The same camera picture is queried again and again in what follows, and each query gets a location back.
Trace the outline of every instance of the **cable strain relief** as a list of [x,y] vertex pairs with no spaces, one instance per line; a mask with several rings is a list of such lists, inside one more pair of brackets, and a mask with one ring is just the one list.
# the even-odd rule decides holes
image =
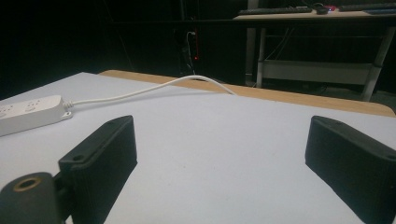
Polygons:
[[72,108],[73,106],[74,106],[73,102],[71,102],[71,101],[64,102],[64,108],[66,108],[66,109]]

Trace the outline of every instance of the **dark background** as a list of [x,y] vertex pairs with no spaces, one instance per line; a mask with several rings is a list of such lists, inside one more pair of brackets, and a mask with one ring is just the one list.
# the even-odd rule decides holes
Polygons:
[[[378,1],[328,2],[337,5]],[[293,5],[299,6],[301,1],[260,1],[262,7]],[[107,24],[124,21],[146,21],[149,24],[156,21],[230,20],[247,6],[247,0],[187,0],[184,5],[177,0],[30,0],[3,3],[0,6],[0,99],[78,72],[100,73],[119,69],[171,77],[189,75],[192,70],[186,62],[187,32],[196,33],[194,39],[190,36],[189,40],[193,45],[191,50],[198,50],[199,59],[193,61],[197,74],[244,85],[247,41],[244,27],[114,27]],[[380,43],[378,36],[383,31],[381,29],[296,29],[279,59],[371,63]],[[268,39],[268,51],[278,43],[284,32],[284,28],[270,31],[274,37]],[[360,42],[350,38],[299,37],[353,35],[355,32],[374,37],[364,38]],[[336,50],[339,46],[343,46],[341,51]],[[396,90],[395,50],[393,40],[377,83],[380,90]]]

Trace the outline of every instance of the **power strip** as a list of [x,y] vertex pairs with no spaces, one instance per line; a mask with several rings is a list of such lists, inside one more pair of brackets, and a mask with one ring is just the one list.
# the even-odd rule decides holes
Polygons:
[[11,105],[0,105],[0,136],[70,119],[60,95],[34,99]]

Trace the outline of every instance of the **wooden table edge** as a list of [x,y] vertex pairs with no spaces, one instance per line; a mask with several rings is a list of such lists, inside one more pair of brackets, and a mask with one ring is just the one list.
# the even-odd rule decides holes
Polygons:
[[[107,70],[100,73],[99,75],[107,76],[107,77],[125,78],[136,81],[145,81],[151,83],[164,83],[176,79],[175,77],[163,77],[157,75],[126,72],[120,70]],[[221,90],[219,87],[216,87],[211,83],[199,81],[199,80],[183,81],[176,84],[176,86],[205,90],[205,91],[224,92],[224,90]],[[396,115],[391,108],[389,108],[386,105],[381,105],[377,103],[337,99],[331,97],[307,95],[307,94],[300,94],[300,93],[286,92],[286,91],[271,91],[271,90],[235,86],[229,84],[225,84],[224,86],[226,86],[227,88],[234,91],[236,94],[240,96],[396,118]]]

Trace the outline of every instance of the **power outlet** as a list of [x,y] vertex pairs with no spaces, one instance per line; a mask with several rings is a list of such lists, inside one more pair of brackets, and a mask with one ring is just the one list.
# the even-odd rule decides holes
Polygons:
[[22,132],[70,119],[60,95],[34,99],[11,105],[0,105],[0,136]]

